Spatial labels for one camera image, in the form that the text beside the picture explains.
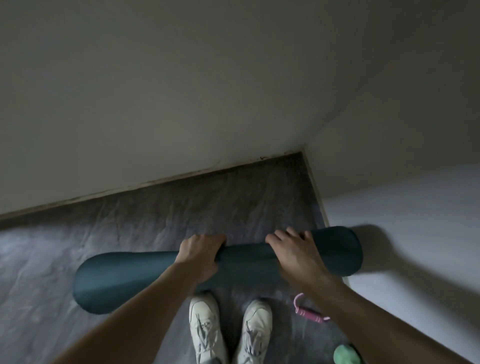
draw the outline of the gray carpet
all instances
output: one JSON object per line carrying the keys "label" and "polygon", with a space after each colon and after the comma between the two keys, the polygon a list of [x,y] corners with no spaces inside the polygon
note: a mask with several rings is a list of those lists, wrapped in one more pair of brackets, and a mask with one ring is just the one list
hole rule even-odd
{"label": "gray carpet", "polygon": [[[194,233],[220,233],[228,244],[263,242],[292,225],[323,227],[301,154],[168,182],[0,222],[2,362],[48,363],[105,317],[84,312],[72,280],[87,258],[110,251],[176,250]],[[347,341],[334,322],[296,316],[287,286],[215,290],[230,352],[243,311],[268,300],[274,328],[265,363],[332,363]],[[175,317],[156,363],[195,363],[188,302]]]}

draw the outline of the shoe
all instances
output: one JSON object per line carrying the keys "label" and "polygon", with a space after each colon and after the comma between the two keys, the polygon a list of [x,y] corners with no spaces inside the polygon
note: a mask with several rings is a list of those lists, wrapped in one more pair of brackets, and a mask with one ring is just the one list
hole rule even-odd
{"label": "shoe", "polygon": [[209,293],[194,296],[190,301],[189,318],[197,364],[212,359],[228,364],[228,353],[220,331],[220,314],[215,298]]}
{"label": "shoe", "polygon": [[272,309],[263,301],[253,301],[245,311],[240,344],[232,364],[263,364],[272,334]]}

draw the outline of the sneaker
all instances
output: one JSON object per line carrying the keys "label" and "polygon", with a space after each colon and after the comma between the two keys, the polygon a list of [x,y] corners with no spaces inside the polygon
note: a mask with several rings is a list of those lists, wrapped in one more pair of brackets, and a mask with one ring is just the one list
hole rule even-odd
{"label": "sneaker", "polygon": [[253,301],[245,311],[240,344],[232,364],[262,364],[272,334],[272,309],[263,301]]}
{"label": "sneaker", "polygon": [[217,359],[228,364],[228,353],[220,331],[220,314],[215,298],[209,293],[196,295],[190,301],[190,333],[197,364]]}

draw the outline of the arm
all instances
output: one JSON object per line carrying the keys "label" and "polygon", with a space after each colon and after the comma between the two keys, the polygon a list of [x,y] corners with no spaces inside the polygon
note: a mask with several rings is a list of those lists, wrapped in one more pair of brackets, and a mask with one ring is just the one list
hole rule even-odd
{"label": "arm", "polygon": [[62,353],[53,364],[150,364],[180,305],[216,273],[225,235],[182,241],[175,262],[150,286]]}
{"label": "arm", "polygon": [[265,241],[277,255],[282,276],[310,296],[370,364],[469,363],[332,276],[309,231],[300,237],[293,228],[277,230],[267,235]]}

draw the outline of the yoga mat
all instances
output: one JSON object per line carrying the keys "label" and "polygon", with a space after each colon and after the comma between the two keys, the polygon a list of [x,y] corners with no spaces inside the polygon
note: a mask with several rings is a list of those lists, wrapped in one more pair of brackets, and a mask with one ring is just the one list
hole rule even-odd
{"label": "yoga mat", "polygon": [[[355,233],[342,226],[313,230],[313,240],[327,269],[349,276],[360,269],[363,253]],[[80,265],[73,297],[92,314],[108,314],[148,287],[178,252],[105,253]],[[277,258],[266,243],[224,246],[216,256],[218,272],[197,291],[216,287],[275,285],[282,281]]]}

